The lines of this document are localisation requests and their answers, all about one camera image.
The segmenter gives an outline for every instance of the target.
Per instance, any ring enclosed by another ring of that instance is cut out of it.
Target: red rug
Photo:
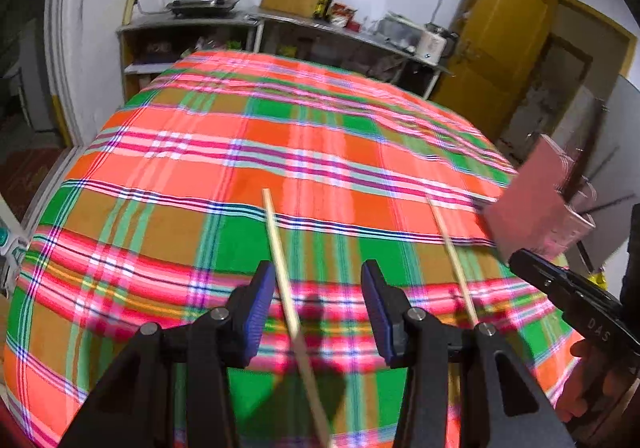
[[[0,193],[19,221],[63,151],[39,148],[15,152],[0,166]]]

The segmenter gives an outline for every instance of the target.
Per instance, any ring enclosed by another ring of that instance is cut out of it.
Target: yellow door
[[[433,100],[466,117],[491,141],[508,124],[551,28],[557,0],[477,0],[455,55],[454,77]]]

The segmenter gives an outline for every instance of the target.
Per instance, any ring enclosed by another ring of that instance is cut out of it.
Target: shelf
[[[133,74],[161,74],[166,69],[174,66],[175,63],[135,63],[129,65],[124,69],[124,73],[128,75]]]

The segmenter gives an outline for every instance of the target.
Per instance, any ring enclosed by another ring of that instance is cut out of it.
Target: blue gripper pad
[[[245,345],[243,354],[245,365],[248,365],[252,357],[258,353],[258,346],[262,338],[264,323],[267,321],[275,285],[276,271],[273,264],[268,261],[260,262],[254,279],[250,284],[250,288],[255,291],[254,301],[242,328]]]
[[[402,289],[386,283],[375,260],[362,264],[360,286],[378,354],[389,367],[404,366],[408,346],[404,313],[411,307],[409,300]]]

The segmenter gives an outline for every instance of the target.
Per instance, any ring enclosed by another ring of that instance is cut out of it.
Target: tablecloth
[[[389,84],[266,54],[193,54],[107,121],[47,206],[8,323],[12,414],[38,445],[55,446],[137,327],[188,323],[223,304],[271,258],[265,187],[337,446],[388,445],[404,387],[405,371],[385,367],[372,337],[365,259],[412,304],[468,326],[426,193],[481,319],[554,400],[572,330],[498,260],[478,214],[513,174],[465,119]],[[230,372],[230,386],[244,445],[316,445],[277,294],[257,356]],[[180,444],[179,407],[176,425]]]

